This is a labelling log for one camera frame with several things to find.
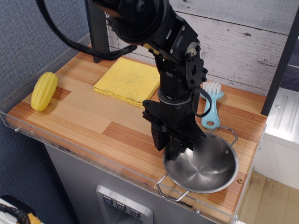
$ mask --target button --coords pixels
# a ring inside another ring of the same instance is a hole
[[[116,202],[116,206],[118,209],[122,210],[122,211],[127,211],[127,208],[125,205],[119,203],[119,202]]]
[[[104,202],[106,202],[107,204],[113,204],[113,201],[111,198],[103,195],[103,199],[104,199]]]
[[[130,209],[130,213],[131,213],[132,216],[134,216],[136,218],[140,218],[140,213],[138,211]]]

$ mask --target white appliance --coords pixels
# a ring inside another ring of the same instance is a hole
[[[280,88],[253,161],[256,172],[299,189],[299,93]]]

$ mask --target stainless steel pot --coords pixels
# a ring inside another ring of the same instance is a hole
[[[188,148],[175,161],[168,160],[168,156],[166,156],[168,151],[164,151],[163,162],[167,174],[157,182],[157,187],[162,198],[178,202],[189,192],[202,194],[214,193],[225,189],[234,181],[239,169],[239,160],[232,145],[238,140],[238,136],[231,128],[221,126],[217,128],[229,129],[235,136],[235,140],[231,144],[221,138],[221,166],[194,166],[193,151]],[[217,128],[209,133],[205,133],[206,136],[208,138],[219,138],[219,136],[213,134],[213,131]],[[187,190],[180,198],[174,199],[163,195],[160,183],[167,176],[178,186]]]

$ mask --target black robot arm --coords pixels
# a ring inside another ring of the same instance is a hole
[[[193,138],[206,137],[195,121],[200,87],[207,69],[200,58],[196,32],[172,9],[168,0],[93,0],[108,15],[108,24],[125,42],[153,53],[161,76],[160,103],[146,100],[143,117],[151,122],[158,150],[167,147],[174,160]]]

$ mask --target black cable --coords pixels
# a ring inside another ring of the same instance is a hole
[[[191,105],[191,108],[192,108],[193,113],[194,113],[197,117],[199,117],[199,118],[203,118],[203,117],[207,116],[207,115],[209,114],[209,112],[211,111],[211,109],[212,109],[212,99],[211,99],[211,97],[210,97],[210,94],[208,94],[204,89],[202,89],[201,86],[197,87],[194,91],[199,92],[199,93],[200,93],[201,95],[203,95],[203,96],[209,101],[209,103],[210,103],[210,107],[209,107],[209,109],[208,109],[206,112],[204,112],[203,114],[197,114],[196,111],[195,111],[195,109],[193,108],[192,100],[191,100],[190,105]]]
[[[83,44],[77,43],[69,38],[67,38],[54,24],[53,20],[51,19],[49,12],[46,8],[44,0],[36,0],[37,6],[39,10],[42,13],[43,18],[46,20],[48,26],[52,29],[52,31],[69,47],[82,51],[84,53],[87,53],[92,56],[96,56],[105,60],[114,61],[117,58],[121,57],[122,55],[125,55],[127,53],[132,52],[133,50],[137,49],[137,46],[129,45],[125,48],[122,48],[120,50],[112,51],[110,53],[103,53],[99,52],[96,49],[89,48],[88,46],[85,46]]]
[[[19,224],[30,224],[28,214],[20,209],[8,207],[0,203],[0,211],[3,211],[15,217],[17,219],[17,223]]]

